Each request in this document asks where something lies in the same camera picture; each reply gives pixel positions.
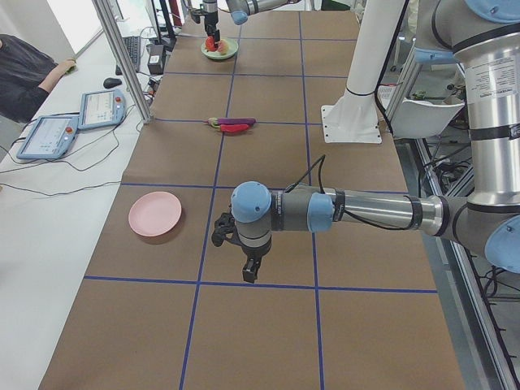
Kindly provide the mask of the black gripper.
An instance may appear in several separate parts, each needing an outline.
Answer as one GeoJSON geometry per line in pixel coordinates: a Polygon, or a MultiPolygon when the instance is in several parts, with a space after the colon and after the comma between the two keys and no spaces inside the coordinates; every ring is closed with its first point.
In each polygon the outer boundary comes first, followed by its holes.
{"type": "MultiPolygon", "coordinates": [[[[218,22],[218,12],[204,14],[205,32],[208,37],[211,37],[211,28],[215,28],[218,22]]],[[[218,29],[214,32],[214,41],[220,41],[220,31],[218,29]]]]}
{"type": "Polygon", "coordinates": [[[242,251],[246,255],[246,262],[242,268],[242,278],[246,283],[255,283],[262,265],[262,257],[269,253],[270,244],[266,243],[258,247],[242,245],[242,251]]]}

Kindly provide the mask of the person's hand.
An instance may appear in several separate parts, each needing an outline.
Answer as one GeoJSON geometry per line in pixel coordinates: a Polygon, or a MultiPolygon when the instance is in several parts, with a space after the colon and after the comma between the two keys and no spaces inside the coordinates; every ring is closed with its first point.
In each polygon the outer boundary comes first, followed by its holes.
{"type": "Polygon", "coordinates": [[[73,58],[62,61],[58,66],[63,75],[68,75],[77,69],[76,60],[73,58]]]}

